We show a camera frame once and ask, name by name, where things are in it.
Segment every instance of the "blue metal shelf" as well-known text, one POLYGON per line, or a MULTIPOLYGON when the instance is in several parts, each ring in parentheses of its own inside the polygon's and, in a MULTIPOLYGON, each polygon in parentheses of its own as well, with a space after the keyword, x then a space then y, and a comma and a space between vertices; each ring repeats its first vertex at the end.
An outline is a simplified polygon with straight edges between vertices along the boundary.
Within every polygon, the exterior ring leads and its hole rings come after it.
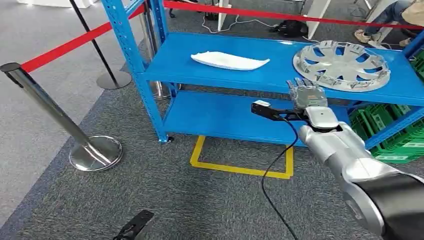
MULTIPOLYGON (((174 89, 168 115, 165 120, 162 120, 148 81, 287 93, 286 80, 299 77, 292 66, 293 55, 310 43, 210 34, 169 33, 163 1, 148 0, 156 20, 154 25, 156 32, 163 44, 146 69, 148 64, 140 56, 128 20, 128 14, 141 1, 134 0, 126 8, 122 0, 101 1, 160 142, 168 141, 167 132, 280 144, 289 144, 293 140, 291 130, 284 124, 266 122, 266 119, 252 115, 249 111, 250 103, 254 99, 249 97, 195 92, 180 92, 175 96, 177 91, 174 89), (232 71, 202 65, 191 60, 191 54, 206 51, 220 51, 258 60, 269 58, 271 61, 253 71, 232 71)), ((327 89, 326 95, 330 98, 347 100, 424 106, 424 83, 416 76, 407 60, 414 52, 421 49, 423 40, 424 31, 403 52, 371 49, 385 58, 392 71, 386 86, 371 92, 343 92, 327 89)), ((276 107, 292 107, 288 101, 269 101, 276 107)), ((345 109, 336 107, 334 110, 340 120, 347 121, 345 109)), ((406 115, 368 139, 367 148, 372 148, 422 117, 424 117, 424 107, 414 107, 406 115)))
MULTIPOLYGON (((296 52, 309 43, 223 35, 175 33, 167 35, 143 77, 147 80, 235 89, 288 93, 286 80, 299 74, 293 68, 296 52), (195 62, 191 54, 219 51, 257 60, 270 59, 252 71, 221 69, 195 62)), ((401 51, 371 49, 391 69, 389 83, 370 92, 326 89, 329 98, 424 106, 424 83, 401 51)))
MULTIPOLYGON (((166 132, 291 144, 295 135, 286 123, 251 113, 251 103, 259 99, 271 103, 274 108, 293 108, 293 103, 287 100, 179 91, 163 120, 163 126, 166 132)), ((331 108, 339 121, 349 123, 345 107, 331 108)), ((292 123, 297 129, 305 124, 303 121, 292 123)), ((300 141, 296 145, 304 146, 300 141)))

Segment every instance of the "stanchion post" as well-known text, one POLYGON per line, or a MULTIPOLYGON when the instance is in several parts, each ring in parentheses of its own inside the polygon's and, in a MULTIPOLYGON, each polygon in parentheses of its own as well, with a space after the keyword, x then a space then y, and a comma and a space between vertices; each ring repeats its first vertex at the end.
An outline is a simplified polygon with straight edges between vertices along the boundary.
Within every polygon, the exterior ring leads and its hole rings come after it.
MULTIPOLYGON (((80 9, 78 8, 77 4, 75 3, 75 0, 69 0, 70 4, 72 5, 73 10, 75 11, 76 15, 79 18, 79 21, 81 22, 82 26, 84 27, 86 32, 90 32, 90 28, 87 25, 86 20, 83 17, 83 14, 81 13, 80 9)), ((125 86, 127 86, 132 78, 131 75, 124 71, 116 71, 115 73, 112 72, 111 68, 109 67, 108 62, 106 61, 105 56, 103 55, 102 51, 100 50, 99 45, 97 44, 97 41, 95 39, 91 40, 95 50, 97 51, 101 61, 104 64, 104 67, 107 70, 107 73, 102 74, 97 79, 97 85, 101 87, 102 89, 120 89, 125 86)))
MULTIPOLYGON (((147 48, 147 60, 149 63, 152 61, 156 52, 158 51, 158 46, 156 42, 155 32, 153 28, 152 19, 150 17, 150 7, 148 1, 144 3, 145 11, 139 15, 141 29, 144 36, 144 41, 147 48)), ((170 90, 160 81, 150 81, 150 89, 153 93, 153 97, 157 100, 169 99, 171 97, 170 90)))
POLYGON ((0 66, 0 71, 24 90, 75 139, 76 145, 69 153, 69 161, 76 169, 85 172, 99 172, 114 166, 121 160, 123 149, 119 141, 110 136, 88 137, 43 88, 21 68, 20 64, 16 62, 4 64, 0 66))

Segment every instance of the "yellow floor tape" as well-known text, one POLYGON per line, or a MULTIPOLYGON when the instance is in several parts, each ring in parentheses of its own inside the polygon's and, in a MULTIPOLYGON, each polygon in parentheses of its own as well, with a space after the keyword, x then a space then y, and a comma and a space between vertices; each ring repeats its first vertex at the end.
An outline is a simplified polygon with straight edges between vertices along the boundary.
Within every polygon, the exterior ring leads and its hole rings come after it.
MULTIPOLYGON (((190 164, 193 167, 219 170, 219 171, 231 172, 231 173, 257 175, 257 176, 263 176, 265 174, 264 170, 243 168, 243 167, 237 167, 237 166, 227 166, 227 165, 220 165, 220 164, 214 164, 214 163, 208 163, 208 162, 200 162, 199 156, 200 156, 200 153, 202 152, 204 142, 205 142, 205 136, 200 135, 197 138, 196 145, 194 147, 193 153, 191 154, 191 158, 190 158, 190 164)), ((285 153, 285 172, 269 171, 266 174, 266 176, 270 178, 277 178, 277 179, 290 179, 293 176, 293 148, 292 147, 288 149, 287 152, 285 153)))

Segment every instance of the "floor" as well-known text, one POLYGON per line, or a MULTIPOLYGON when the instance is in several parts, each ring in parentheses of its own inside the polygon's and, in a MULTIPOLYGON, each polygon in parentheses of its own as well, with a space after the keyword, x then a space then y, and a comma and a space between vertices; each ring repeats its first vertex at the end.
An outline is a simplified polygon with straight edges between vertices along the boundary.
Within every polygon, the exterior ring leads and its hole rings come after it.
MULTIPOLYGON (((82 9, 89 26, 107 20, 101 3, 82 9)), ((131 23, 135 37, 143 39, 138 18, 131 23)), ((0 1, 0 64, 24 63, 84 33, 71 8, 0 1)), ((98 44, 110 67, 124 64, 112 32, 98 44)), ((31 73, 47 93, 79 123, 102 94, 97 78, 105 73, 94 47, 87 43, 31 73)), ((40 108, 0 74, 0 226, 56 156, 69 135, 40 108)))
MULTIPOLYGON (((333 1, 325 17, 358 19, 352 16, 358 10, 351 2, 333 1)), ((293 3, 281 4, 281 1, 234 0, 233 4, 285 13, 294 13, 298 7, 293 3)), ((0 63, 25 62, 84 33, 75 13, 68 8, 28 6, 3 0, 0 13, 3 30, 0 32, 0 63)), ((82 13, 92 28, 107 19, 99 2, 83 9, 82 13)), ((201 13, 180 10, 174 13, 177 18, 168 19, 171 30, 207 32, 201 27, 201 13)), ((233 20, 234 17, 228 16, 225 24, 233 20)), ((262 20, 269 24, 279 22, 262 20)), ((137 18, 131 23, 136 39, 141 41, 143 36, 137 18)), ((352 35, 355 29, 354 26, 321 24, 315 39, 326 40, 331 34, 334 40, 355 42, 352 35)), ((223 34, 280 38, 258 23, 237 24, 223 34)), ((402 37, 395 31, 387 42, 395 44, 402 37)), ((121 69, 124 60, 115 36, 109 32, 97 40, 111 67, 121 69)), ((31 73, 87 133, 108 134, 124 144, 126 152, 122 163, 94 175, 77 172, 68 165, 67 153, 72 139, 0 74, 0 81, 5 82, 0 89, 0 152, 3 156, 0 225, 5 223, 0 229, 0 239, 111 238, 142 208, 155 210, 162 216, 150 239, 169 239, 169 236, 281 239, 287 236, 287 231, 264 203, 257 177, 193 170, 187 162, 195 137, 178 135, 172 144, 158 144, 134 86, 103 92, 95 83, 103 72, 93 46, 87 43, 31 73)), ((164 109, 166 102, 159 105, 164 109)), ((237 159, 240 161, 234 162, 235 165, 242 166, 247 161, 263 168, 278 151, 280 146, 272 144, 211 138, 205 143, 201 160, 237 159)), ((303 226, 298 229, 301 239, 340 239, 340 236, 342 239, 375 239, 347 215, 329 173, 310 161, 305 149, 298 148, 295 154, 293 181, 270 179, 267 188, 281 209, 293 209, 286 214, 295 226, 303 226)), ((423 174, 421 165, 406 167, 423 174)))

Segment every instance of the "shelf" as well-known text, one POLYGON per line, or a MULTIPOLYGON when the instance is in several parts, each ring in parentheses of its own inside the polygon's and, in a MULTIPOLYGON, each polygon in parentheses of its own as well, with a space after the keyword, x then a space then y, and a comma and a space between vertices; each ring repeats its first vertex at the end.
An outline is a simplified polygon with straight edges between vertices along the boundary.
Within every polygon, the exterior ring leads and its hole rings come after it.
MULTIPOLYGON (((288 93, 286 80, 300 76, 293 68, 292 58, 307 45, 309 43, 173 32, 167 36, 143 77, 150 81, 288 93), (257 60, 270 59, 270 62, 252 71, 236 71, 203 65, 190 57, 206 51, 257 60)), ((370 92, 326 89, 327 97, 424 106, 424 83, 402 52, 371 50, 388 62, 391 69, 389 83, 370 92)))
MULTIPOLYGON (((274 144, 290 144, 295 139, 284 122, 272 121, 251 113, 251 103, 264 100, 274 108, 292 109, 288 100, 179 91, 163 120, 166 132, 205 135, 274 144)), ((349 123, 346 108, 331 107, 339 121, 349 123)), ((299 129, 305 123, 293 121, 299 129)), ((304 146, 300 141, 297 146, 304 146)))

